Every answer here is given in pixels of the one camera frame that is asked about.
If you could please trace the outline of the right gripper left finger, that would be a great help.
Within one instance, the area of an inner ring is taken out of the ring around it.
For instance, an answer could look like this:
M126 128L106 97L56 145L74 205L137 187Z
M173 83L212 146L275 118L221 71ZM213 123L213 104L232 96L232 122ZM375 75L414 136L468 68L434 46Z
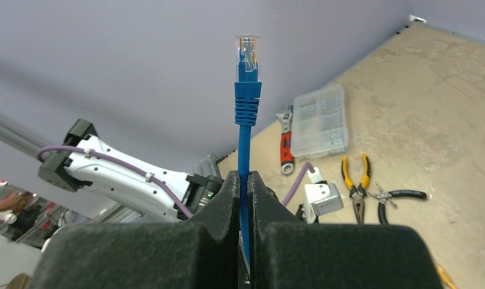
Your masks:
M237 288L239 187L180 223L88 223L60 229L31 288Z

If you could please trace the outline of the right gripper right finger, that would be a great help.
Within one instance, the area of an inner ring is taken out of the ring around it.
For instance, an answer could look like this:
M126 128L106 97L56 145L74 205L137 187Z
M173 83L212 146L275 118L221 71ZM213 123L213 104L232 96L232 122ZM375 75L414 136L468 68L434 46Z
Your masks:
M441 288L427 245L397 225L307 224L248 178L252 288Z

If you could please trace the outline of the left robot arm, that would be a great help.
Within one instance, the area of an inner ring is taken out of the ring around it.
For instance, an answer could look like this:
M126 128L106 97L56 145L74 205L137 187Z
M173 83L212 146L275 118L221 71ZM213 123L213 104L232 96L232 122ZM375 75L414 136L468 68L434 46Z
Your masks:
M182 222L219 192L217 167L203 176L132 157L102 141L93 123L78 119L61 145L41 148L38 176L66 191L84 190L159 222Z

